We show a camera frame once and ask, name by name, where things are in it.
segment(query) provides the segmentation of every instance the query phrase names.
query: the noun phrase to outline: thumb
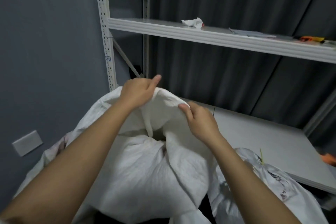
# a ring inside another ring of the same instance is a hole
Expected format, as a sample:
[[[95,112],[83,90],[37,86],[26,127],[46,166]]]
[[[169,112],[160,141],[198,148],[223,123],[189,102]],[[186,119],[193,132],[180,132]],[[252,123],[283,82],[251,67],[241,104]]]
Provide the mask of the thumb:
[[[148,89],[150,91],[153,91],[155,90],[156,86],[158,85],[158,83],[160,82],[162,76],[157,74],[156,76],[154,76],[154,78],[151,80],[149,86],[148,86]]]
[[[186,104],[179,104],[178,107],[179,107],[179,109],[181,109],[184,112],[188,121],[192,121],[194,119],[194,116],[193,116],[189,106],[187,106]]]

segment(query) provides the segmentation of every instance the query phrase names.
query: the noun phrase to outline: person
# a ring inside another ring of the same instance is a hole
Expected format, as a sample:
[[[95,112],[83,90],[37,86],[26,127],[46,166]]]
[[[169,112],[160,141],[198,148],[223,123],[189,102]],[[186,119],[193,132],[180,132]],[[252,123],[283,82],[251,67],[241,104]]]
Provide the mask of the person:
[[[70,223],[95,181],[128,115],[148,102],[161,79],[128,80],[118,101],[45,167],[0,214],[5,223]],[[247,224],[299,224],[295,215],[242,161],[208,109],[180,104],[192,134],[215,156]]]

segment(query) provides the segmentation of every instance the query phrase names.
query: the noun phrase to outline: dark curtain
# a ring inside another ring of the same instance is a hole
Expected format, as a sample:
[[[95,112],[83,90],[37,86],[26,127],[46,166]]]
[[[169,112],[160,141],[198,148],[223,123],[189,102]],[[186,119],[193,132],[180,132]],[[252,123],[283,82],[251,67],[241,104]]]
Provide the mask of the dark curtain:
[[[153,19],[180,22],[200,17],[207,26],[336,37],[335,0],[150,3]],[[161,86],[172,93],[297,128],[305,126],[336,88],[335,64],[162,37],[151,37],[151,47],[151,74],[160,73]],[[321,130],[318,136],[311,135],[313,143],[330,145],[336,125],[333,113],[316,129]]]

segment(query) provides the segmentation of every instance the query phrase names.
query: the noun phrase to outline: white switch plate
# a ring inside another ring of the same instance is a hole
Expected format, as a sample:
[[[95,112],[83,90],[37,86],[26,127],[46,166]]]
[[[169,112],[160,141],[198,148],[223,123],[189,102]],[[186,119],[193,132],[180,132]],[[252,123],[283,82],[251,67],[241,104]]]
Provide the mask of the white switch plate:
[[[12,142],[17,153],[22,157],[42,144],[42,140],[36,130]]]

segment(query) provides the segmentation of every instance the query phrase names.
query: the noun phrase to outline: forearm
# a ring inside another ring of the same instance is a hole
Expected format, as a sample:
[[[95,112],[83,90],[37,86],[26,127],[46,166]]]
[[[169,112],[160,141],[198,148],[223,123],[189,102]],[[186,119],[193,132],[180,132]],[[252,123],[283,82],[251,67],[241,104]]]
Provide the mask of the forearm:
[[[233,198],[246,224],[300,222],[244,163],[224,137],[209,140]]]
[[[110,107],[28,184],[0,218],[24,224],[70,223],[130,112],[122,102]]]

